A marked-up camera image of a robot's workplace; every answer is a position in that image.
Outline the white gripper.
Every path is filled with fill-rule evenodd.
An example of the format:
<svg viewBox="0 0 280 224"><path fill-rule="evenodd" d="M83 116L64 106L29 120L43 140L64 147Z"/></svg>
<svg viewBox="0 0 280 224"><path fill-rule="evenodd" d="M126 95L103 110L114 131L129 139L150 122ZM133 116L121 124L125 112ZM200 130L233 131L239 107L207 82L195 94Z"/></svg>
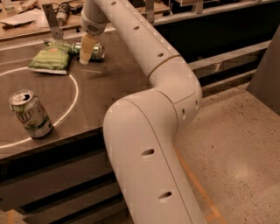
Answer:
<svg viewBox="0 0 280 224"><path fill-rule="evenodd" d="M92 56L97 40L95 36L104 33L108 18L95 3L95 0L84 0L81 11L80 25L87 32L81 39L80 63L86 65Z"/></svg>

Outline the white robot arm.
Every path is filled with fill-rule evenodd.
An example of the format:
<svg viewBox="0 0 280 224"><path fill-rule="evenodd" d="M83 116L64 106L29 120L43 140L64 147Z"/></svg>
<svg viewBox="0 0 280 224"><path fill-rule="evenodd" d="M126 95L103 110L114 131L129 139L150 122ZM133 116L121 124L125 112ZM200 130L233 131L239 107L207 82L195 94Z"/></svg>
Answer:
<svg viewBox="0 0 280 224"><path fill-rule="evenodd" d="M108 158L135 224L207 224L172 139L200 109L200 83L180 54L129 2L84 0L80 51L112 24L150 89L116 101L103 121Z"/></svg>

